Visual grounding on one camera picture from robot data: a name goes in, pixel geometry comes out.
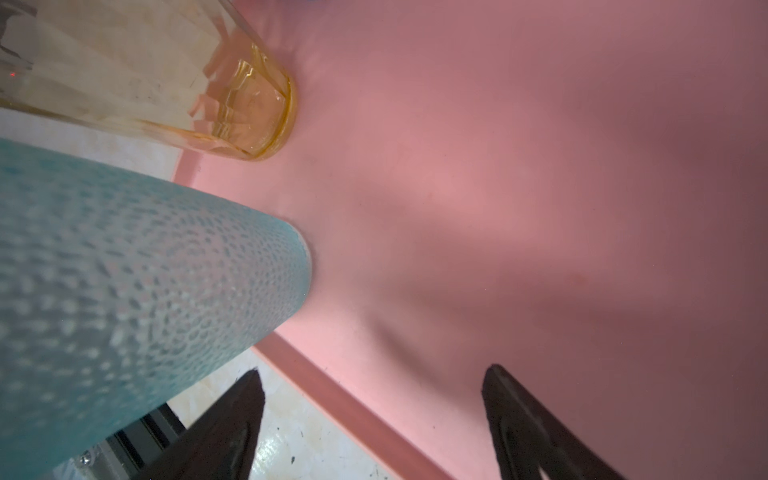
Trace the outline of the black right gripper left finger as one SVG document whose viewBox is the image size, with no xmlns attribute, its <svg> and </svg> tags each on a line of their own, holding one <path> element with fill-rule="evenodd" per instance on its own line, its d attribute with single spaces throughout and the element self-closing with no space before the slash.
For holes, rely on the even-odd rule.
<svg viewBox="0 0 768 480">
<path fill-rule="evenodd" d="M 247 480 L 258 445 L 265 403 L 259 372 L 256 369 L 247 371 L 135 477 Z"/>
</svg>

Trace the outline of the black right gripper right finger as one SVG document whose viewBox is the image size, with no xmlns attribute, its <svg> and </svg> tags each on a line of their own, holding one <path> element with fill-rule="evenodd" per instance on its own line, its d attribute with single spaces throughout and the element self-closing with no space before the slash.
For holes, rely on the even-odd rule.
<svg viewBox="0 0 768 480">
<path fill-rule="evenodd" d="M 503 479 L 621 479 L 499 364 L 484 375 L 482 398 Z"/>
</svg>

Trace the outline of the green tall cup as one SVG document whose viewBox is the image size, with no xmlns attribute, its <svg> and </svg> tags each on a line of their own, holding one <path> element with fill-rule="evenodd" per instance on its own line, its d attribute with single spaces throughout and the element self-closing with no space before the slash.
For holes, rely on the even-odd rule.
<svg viewBox="0 0 768 480">
<path fill-rule="evenodd" d="M 302 235 L 172 182 L 1 144 L 1 475 L 36 479 L 294 315 Z"/>
</svg>

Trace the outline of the yellow amber glass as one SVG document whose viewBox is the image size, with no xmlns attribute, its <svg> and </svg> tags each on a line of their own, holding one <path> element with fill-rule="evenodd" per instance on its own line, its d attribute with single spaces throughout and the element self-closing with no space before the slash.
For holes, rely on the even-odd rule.
<svg viewBox="0 0 768 480">
<path fill-rule="evenodd" d="M 229 1 L 5 1 L 4 108 L 239 160 L 274 155 L 296 88 Z"/>
</svg>

